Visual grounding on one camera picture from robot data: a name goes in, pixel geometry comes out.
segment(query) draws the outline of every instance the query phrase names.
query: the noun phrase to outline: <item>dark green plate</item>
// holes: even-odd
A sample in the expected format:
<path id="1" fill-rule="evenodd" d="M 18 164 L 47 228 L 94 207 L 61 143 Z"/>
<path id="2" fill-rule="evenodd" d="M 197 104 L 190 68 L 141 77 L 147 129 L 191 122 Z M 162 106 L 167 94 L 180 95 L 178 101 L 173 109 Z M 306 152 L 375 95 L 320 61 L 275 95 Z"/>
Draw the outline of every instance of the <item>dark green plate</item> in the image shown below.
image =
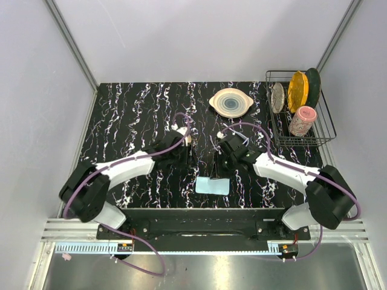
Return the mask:
<path id="1" fill-rule="evenodd" d="M 310 68 L 306 71 L 305 75 L 308 78 L 309 93 L 305 106 L 315 108 L 319 102 L 321 94 L 321 78 L 320 74 L 315 68 Z"/>

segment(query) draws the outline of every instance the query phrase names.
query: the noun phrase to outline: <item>marble countertop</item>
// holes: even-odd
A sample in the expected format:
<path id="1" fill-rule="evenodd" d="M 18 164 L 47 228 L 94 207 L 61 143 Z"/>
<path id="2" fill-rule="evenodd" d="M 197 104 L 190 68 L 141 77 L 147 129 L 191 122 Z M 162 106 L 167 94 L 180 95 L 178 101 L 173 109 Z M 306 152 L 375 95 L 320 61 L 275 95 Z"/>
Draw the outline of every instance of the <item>marble countertop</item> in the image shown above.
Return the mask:
<path id="1" fill-rule="evenodd" d="M 219 116 L 209 99 L 220 89 L 237 88 L 254 104 L 236 119 Z M 108 202 L 121 208 L 259 208 L 289 207 L 304 202 L 302 193 L 271 179 L 235 171 L 228 196 L 195 193 L 197 176 L 210 176 L 216 133 L 240 120 L 260 124 L 274 142 L 264 82 L 103 83 L 94 105 L 80 160 L 111 161 L 148 146 L 171 128 L 171 118 L 184 112 L 193 119 L 191 136 L 197 164 L 184 171 L 154 170 L 113 188 Z M 251 137 L 252 149 L 265 146 L 261 134 L 250 127 L 238 131 Z M 287 160 L 322 166 L 316 147 L 277 147 L 272 152 Z"/>

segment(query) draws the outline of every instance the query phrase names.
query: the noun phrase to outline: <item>yellow plate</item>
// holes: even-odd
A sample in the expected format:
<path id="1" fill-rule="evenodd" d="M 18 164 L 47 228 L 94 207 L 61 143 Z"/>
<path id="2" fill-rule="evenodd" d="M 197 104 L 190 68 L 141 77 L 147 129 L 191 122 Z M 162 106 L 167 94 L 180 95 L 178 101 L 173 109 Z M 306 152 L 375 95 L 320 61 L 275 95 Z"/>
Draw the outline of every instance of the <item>yellow plate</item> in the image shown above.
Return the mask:
<path id="1" fill-rule="evenodd" d="M 307 102 L 309 91 L 308 78 L 303 72 L 296 72 L 289 83 L 288 107 L 290 112 L 295 113 L 298 108 Z"/>

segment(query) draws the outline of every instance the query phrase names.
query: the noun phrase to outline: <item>beige plate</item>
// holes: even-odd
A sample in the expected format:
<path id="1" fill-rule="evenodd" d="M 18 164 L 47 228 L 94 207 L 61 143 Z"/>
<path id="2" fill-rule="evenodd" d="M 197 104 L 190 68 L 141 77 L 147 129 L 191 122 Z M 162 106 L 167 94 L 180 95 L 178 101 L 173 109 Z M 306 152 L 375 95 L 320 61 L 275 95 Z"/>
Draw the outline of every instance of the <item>beige plate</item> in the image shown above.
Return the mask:
<path id="1" fill-rule="evenodd" d="M 253 99 L 238 89 L 221 89 L 210 99 L 211 107 L 227 118 L 243 116 L 252 104 Z"/>

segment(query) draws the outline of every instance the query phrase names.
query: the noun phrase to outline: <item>black wire dish rack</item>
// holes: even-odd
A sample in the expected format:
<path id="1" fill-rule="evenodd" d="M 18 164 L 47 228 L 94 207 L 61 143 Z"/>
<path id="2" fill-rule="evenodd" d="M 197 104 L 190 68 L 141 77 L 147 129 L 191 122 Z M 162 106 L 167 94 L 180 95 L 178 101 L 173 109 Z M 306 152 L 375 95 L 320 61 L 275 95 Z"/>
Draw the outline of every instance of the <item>black wire dish rack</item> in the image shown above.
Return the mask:
<path id="1" fill-rule="evenodd" d="M 271 70 L 266 72 L 266 90 L 268 108 L 270 117 L 272 118 L 273 135 L 277 146 L 321 146 L 332 139 L 335 139 L 336 129 L 332 121 L 331 113 L 329 112 L 327 101 L 324 93 L 321 90 L 321 95 L 315 110 L 317 119 L 313 123 L 312 128 L 303 137 L 296 137 L 289 132 L 289 125 L 294 114 L 288 108 L 288 88 L 291 78 L 296 71 L 286 70 Z M 284 87 L 285 104 L 282 111 L 275 114 L 270 106 L 270 98 L 272 96 L 273 85 L 280 82 Z"/>

